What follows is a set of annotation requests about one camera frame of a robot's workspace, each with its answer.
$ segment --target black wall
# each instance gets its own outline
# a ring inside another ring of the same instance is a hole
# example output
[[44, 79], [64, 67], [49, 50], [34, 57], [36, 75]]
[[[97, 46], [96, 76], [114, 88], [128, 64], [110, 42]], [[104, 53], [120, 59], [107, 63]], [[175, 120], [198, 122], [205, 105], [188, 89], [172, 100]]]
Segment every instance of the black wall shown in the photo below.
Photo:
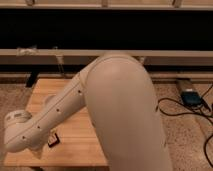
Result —
[[0, 49], [213, 50], [213, 12], [0, 9]]

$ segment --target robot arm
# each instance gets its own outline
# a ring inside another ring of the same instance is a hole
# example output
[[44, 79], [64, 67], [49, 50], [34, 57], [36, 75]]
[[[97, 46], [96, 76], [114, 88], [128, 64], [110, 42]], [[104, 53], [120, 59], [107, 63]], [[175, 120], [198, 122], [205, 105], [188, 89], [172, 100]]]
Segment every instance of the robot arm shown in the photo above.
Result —
[[85, 105], [111, 171], [172, 170], [151, 79], [137, 60], [123, 53], [97, 58], [34, 117], [9, 113], [7, 151], [33, 147]]

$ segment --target speckled floor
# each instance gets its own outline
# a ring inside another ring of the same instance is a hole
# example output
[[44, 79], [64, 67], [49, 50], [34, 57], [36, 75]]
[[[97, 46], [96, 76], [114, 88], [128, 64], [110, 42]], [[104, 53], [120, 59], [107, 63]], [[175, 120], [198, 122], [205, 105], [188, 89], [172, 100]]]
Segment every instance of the speckled floor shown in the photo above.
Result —
[[[208, 88], [208, 84], [195, 85], [198, 92], [202, 93]], [[158, 97], [171, 97], [179, 99], [175, 84], [155, 84]], [[8, 112], [15, 109], [24, 109], [32, 93], [32, 88], [25, 88], [24, 84], [0, 84], [0, 129], [3, 127], [3, 117]], [[213, 102], [213, 91], [206, 100]], [[180, 112], [178, 106], [166, 102], [162, 105], [167, 111]], [[213, 170], [207, 163], [203, 154], [203, 143], [205, 138], [211, 133], [212, 128], [202, 118], [195, 116], [167, 117], [163, 116], [163, 123], [167, 135], [167, 141], [173, 161], [174, 171], [210, 171]], [[4, 158], [3, 133], [0, 133], [0, 161]], [[213, 141], [208, 148], [210, 157], [213, 159]], [[29, 168], [5, 168], [2, 171], [30, 171]], [[47, 171], [93, 171], [95, 168], [45, 168]]]

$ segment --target wooden table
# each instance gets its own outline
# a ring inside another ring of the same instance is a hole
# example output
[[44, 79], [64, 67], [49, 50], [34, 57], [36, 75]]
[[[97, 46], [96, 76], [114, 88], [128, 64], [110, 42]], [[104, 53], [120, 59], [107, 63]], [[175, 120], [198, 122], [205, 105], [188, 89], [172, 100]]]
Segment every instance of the wooden table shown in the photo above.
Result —
[[[60, 91], [68, 81], [64, 79], [38, 80], [26, 110], [35, 115], [44, 106], [45, 99], [49, 95], [54, 95]], [[107, 166], [86, 108], [64, 121], [55, 129], [61, 143], [53, 148], [45, 145], [41, 159], [37, 159], [26, 149], [19, 153], [8, 153], [4, 165], [28, 167]]]

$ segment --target cable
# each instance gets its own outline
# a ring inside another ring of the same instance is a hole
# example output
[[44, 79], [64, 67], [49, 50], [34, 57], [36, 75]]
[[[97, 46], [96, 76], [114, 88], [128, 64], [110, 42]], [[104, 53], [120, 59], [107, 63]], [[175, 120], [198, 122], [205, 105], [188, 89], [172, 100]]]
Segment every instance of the cable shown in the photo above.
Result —
[[[211, 89], [213, 89], [213, 83], [201, 95], [201, 98], [203, 99], [210, 92]], [[163, 109], [160, 108], [160, 103], [163, 102], [163, 101], [172, 101], [172, 102], [180, 105], [181, 107], [187, 109], [188, 111], [187, 112], [181, 112], [181, 113], [172, 113], [172, 114], [168, 113], [168, 112], [165, 112]], [[179, 101], [177, 101], [175, 99], [172, 99], [172, 98], [168, 98], [168, 97], [161, 98], [161, 99], [158, 100], [158, 108], [161, 111], [161, 113], [166, 115], [166, 116], [177, 117], [177, 116], [183, 116], [183, 115], [196, 115], [196, 116], [200, 116], [200, 117], [205, 118], [213, 126], [213, 121], [211, 120], [213, 118], [213, 104], [212, 104], [211, 109], [210, 109], [210, 112], [211, 112], [210, 115], [206, 114], [203, 111], [203, 109], [202, 109], [203, 107], [205, 107], [205, 105], [203, 105], [203, 104], [201, 106], [199, 106], [199, 107], [196, 107], [196, 108], [188, 107], [188, 106], [185, 106], [184, 104], [182, 104], [181, 102], [179, 102]], [[203, 151], [204, 151], [204, 155], [206, 157], [206, 160], [208, 161], [209, 165], [213, 168], [213, 163], [210, 160], [210, 158], [208, 156], [208, 153], [207, 153], [207, 145], [208, 145], [208, 143], [210, 142], [211, 139], [213, 139], [213, 133], [205, 140], [204, 145], [203, 145]]]
[[213, 88], [213, 83], [210, 85], [210, 87], [201, 95], [201, 97], [203, 98], [204, 96], [206, 96], [209, 91]]

